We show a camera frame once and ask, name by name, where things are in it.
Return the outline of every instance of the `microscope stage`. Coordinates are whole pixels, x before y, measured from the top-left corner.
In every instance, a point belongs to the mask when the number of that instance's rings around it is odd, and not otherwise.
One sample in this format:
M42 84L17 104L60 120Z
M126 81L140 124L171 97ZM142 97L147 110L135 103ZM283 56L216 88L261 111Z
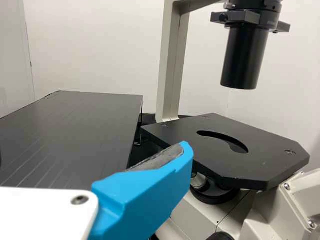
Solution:
M226 187L265 191L310 159L295 141L214 113L142 129L162 148L187 141L194 150L194 171Z

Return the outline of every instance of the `blue plastic part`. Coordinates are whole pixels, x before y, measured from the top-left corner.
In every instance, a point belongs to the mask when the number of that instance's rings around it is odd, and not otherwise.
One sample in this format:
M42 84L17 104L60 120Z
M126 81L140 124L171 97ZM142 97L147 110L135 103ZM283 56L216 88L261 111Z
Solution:
M99 212L90 240L146 240L169 218L190 186L194 152L159 169L119 172L92 184Z

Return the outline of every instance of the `black knob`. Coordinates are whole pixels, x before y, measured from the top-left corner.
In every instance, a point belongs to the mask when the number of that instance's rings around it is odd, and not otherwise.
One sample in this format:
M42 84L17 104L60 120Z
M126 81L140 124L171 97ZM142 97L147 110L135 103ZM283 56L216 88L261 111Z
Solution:
M228 20L229 20L229 17L228 17L227 14L225 14L225 13L221 13L221 14L220 14L220 16L219 16L219 21L220 21L220 22L226 22L226 21L228 21Z
M230 236L228 233L220 231L220 232L214 233L206 240L235 240L235 239L232 236Z

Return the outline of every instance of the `black platform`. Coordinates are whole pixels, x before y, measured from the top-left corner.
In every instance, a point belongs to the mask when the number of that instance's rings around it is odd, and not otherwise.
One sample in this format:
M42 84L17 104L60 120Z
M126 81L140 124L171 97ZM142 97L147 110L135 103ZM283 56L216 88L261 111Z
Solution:
M142 130L162 148L189 142L195 171L226 187L271 189L310 158L295 141L213 113L147 125Z
M83 189L128 166L142 96L58 91L0 119L0 185Z

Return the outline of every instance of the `white microscope arm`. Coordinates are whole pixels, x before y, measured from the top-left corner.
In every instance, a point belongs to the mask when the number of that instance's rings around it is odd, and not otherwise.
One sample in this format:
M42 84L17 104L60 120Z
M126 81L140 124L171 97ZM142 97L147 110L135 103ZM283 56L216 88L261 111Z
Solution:
M190 12L223 0L165 0L160 70L156 101L157 123L177 120Z

